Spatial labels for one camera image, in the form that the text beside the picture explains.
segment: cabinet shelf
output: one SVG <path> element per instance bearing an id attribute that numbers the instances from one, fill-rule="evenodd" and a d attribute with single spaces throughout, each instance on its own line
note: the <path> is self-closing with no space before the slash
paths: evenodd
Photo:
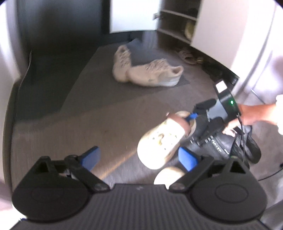
<path id="1" fill-rule="evenodd" d="M 158 32 L 167 34 L 171 37 L 174 37 L 182 42 L 191 44 L 191 41 L 188 40 L 182 32 L 171 30 L 171 29 L 157 29 Z"/>
<path id="2" fill-rule="evenodd" d="M 182 14 L 182 13 L 179 13 L 179 12 L 176 12 L 176 11 L 172 11 L 172 10 L 161 10 L 160 12 L 173 14 L 173 15 L 177 15 L 177 16 L 180 16 L 180 17 L 183 17 L 183 18 L 187 18 L 187 19 L 197 21 L 197 18 L 195 18 L 195 17 L 189 16 L 187 14 Z"/>

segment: white cabinet door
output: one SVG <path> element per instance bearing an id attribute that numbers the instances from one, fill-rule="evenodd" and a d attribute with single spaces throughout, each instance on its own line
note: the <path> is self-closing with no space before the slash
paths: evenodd
<path id="1" fill-rule="evenodd" d="M 156 30 L 161 0 L 111 0 L 110 33 Z"/>
<path id="2" fill-rule="evenodd" d="M 261 52 L 274 8 L 273 0 L 202 0 L 191 46 L 245 78 Z"/>

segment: ribbed black surface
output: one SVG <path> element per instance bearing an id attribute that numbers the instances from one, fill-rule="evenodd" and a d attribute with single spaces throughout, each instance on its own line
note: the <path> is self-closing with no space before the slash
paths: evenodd
<path id="1" fill-rule="evenodd" d="M 163 185 L 115 185 L 96 194 L 87 207 L 71 219 L 38 224 L 21 221 L 13 230 L 261 230 L 259 221 L 240 225 L 220 224 L 196 212 L 183 194 L 168 192 Z"/>

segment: cabinet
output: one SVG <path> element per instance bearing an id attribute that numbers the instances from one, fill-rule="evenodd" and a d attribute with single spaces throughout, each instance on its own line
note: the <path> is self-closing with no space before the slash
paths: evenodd
<path id="1" fill-rule="evenodd" d="M 112 0 L 110 32 L 156 30 L 158 47 L 181 41 L 245 79 L 261 55 L 275 6 L 272 0 Z M 191 39 L 184 35 L 188 20 L 195 24 Z"/>

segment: sneaker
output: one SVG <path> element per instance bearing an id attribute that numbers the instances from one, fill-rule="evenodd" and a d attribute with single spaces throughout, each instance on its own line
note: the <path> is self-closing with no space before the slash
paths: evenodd
<path id="1" fill-rule="evenodd" d="M 126 73 L 131 66 L 131 52 L 126 45 L 119 46 L 114 54 L 114 65 L 112 69 L 112 73 L 116 81 L 128 82 L 129 80 Z"/>
<path id="2" fill-rule="evenodd" d="M 164 166 L 178 149 L 180 140 L 194 133 L 195 120 L 188 123 L 184 119 L 189 115 L 187 111 L 168 114 L 164 122 L 143 135 L 138 143 L 137 153 L 146 167 L 159 169 Z"/>
<path id="3" fill-rule="evenodd" d="M 169 189 L 169 186 L 175 181 L 179 180 L 185 173 L 177 167 L 167 167 L 157 174 L 154 184 L 165 184 L 165 187 Z"/>
<path id="4" fill-rule="evenodd" d="M 141 86 L 175 86 L 184 71 L 183 66 L 173 67 L 166 59 L 156 59 L 146 65 L 138 65 L 128 70 L 132 83 Z"/>

